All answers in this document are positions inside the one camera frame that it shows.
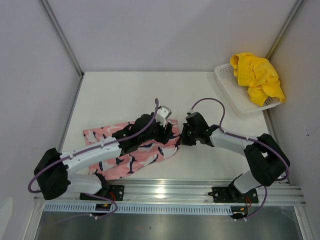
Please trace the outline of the pink whale print shorts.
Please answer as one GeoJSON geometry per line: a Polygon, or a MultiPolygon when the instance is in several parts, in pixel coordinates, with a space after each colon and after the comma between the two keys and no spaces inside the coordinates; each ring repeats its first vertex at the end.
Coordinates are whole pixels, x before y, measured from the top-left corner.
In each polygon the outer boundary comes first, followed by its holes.
{"type": "MultiPolygon", "coordinates": [[[[172,157],[179,149],[178,140],[180,138],[180,130],[176,119],[168,119],[168,123],[172,124],[172,134],[166,144],[150,140],[132,152],[126,155],[106,159],[89,166],[88,173],[101,174],[107,181],[117,180],[136,173],[138,170],[153,164],[160,163],[172,157]]],[[[98,128],[84,129],[82,131],[85,144],[92,145],[110,137],[116,131],[122,130],[134,121],[107,125],[98,128]]]]}

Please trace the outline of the yellow shorts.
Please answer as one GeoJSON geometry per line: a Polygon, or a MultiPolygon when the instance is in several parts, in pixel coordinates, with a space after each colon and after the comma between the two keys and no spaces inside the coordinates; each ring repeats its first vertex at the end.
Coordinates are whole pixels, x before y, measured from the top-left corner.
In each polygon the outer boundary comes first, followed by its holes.
{"type": "Polygon", "coordinates": [[[281,103],[286,101],[279,75],[268,59],[250,52],[241,52],[234,54],[229,63],[233,67],[238,85],[247,87],[252,103],[262,107],[269,97],[276,98],[281,103]]]}

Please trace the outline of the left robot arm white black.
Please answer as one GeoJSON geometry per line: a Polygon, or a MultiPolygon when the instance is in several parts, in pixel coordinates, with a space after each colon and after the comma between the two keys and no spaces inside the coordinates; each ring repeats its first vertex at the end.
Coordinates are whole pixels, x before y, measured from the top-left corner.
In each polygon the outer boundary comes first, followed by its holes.
{"type": "Polygon", "coordinates": [[[51,148],[34,170],[39,193],[54,200],[65,193],[93,195],[103,200],[109,181],[172,157],[178,150],[178,121],[165,124],[143,114],[135,121],[83,130],[86,146],[69,152],[51,148]]]}

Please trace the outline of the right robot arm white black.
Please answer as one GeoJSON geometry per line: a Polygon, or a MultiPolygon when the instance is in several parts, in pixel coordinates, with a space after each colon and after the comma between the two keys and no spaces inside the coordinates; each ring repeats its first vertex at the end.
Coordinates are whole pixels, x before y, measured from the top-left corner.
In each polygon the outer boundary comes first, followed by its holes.
{"type": "Polygon", "coordinates": [[[209,126],[199,112],[188,114],[183,124],[180,143],[195,146],[197,142],[212,148],[222,148],[246,158],[249,171],[229,184],[228,196],[239,202],[259,186],[269,187],[280,176],[289,174],[290,161],[273,137],[264,133],[258,137],[228,132],[219,125],[209,126]]]}

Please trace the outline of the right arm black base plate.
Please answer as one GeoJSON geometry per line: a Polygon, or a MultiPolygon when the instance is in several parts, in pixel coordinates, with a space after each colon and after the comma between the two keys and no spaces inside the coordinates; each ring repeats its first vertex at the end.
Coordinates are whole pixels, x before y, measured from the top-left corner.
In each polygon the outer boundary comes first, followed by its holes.
{"type": "Polygon", "coordinates": [[[234,187],[215,186],[211,188],[211,191],[207,195],[213,198],[214,203],[257,204],[259,202],[255,188],[246,193],[241,193],[234,187]]]}

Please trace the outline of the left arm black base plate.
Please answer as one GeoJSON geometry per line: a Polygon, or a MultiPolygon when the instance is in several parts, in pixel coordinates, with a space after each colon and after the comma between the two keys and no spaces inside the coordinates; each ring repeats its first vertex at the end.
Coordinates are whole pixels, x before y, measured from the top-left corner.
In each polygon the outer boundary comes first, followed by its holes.
{"type": "Polygon", "coordinates": [[[100,197],[107,198],[113,201],[123,201],[125,193],[124,185],[109,185],[108,188],[103,188],[99,194],[100,197]]]}

